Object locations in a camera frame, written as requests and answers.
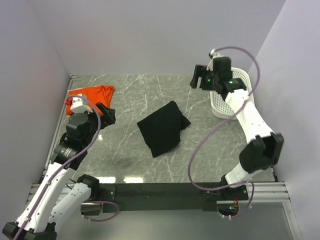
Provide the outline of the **black t-shirt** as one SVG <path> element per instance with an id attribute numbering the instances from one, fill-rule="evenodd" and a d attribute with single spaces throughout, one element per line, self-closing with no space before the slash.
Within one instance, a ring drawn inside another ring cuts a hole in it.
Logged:
<path id="1" fill-rule="evenodd" d="M 151 155 L 156 158 L 170 152 L 180 143 L 180 132 L 191 122 L 175 101 L 170 101 L 137 123 Z"/>

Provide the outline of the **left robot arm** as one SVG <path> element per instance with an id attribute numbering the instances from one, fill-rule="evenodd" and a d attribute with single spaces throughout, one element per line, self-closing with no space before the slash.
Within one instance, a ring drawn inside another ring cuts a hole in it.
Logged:
<path id="1" fill-rule="evenodd" d="M 98 102 L 93 109 L 85 106 L 69 117 L 65 133 L 55 147 L 45 177 L 23 213 L 8 222 L 2 233 L 10 240 L 55 240 L 59 228 L 88 201 L 102 209 L 106 203 L 100 181 L 82 175 L 70 192 L 58 200 L 72 175 L 88 154 L 100 130 L 116 122 L 115 110 Z"/>

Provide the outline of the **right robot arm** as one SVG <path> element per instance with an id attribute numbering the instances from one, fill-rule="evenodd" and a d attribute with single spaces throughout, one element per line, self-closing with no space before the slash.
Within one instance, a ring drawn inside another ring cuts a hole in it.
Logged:
<path id="1" fill-rule="evenodd" d="M 223 199 L 232 199 L 241 187 L 259 172 L 275 166 L 280 158 L 284 137 L 275 133 L 263 120 L 249 97 L 250 84 L 237 75 L 229 57 L 212 57 L 208 65 L 194 68 L 191 88 L 215 93 L 220 103 L 231 110 L 231 118 L 237 119 L 247 145 L 239 154 L 239 163 L 219 183 L 217 192 Z"/>

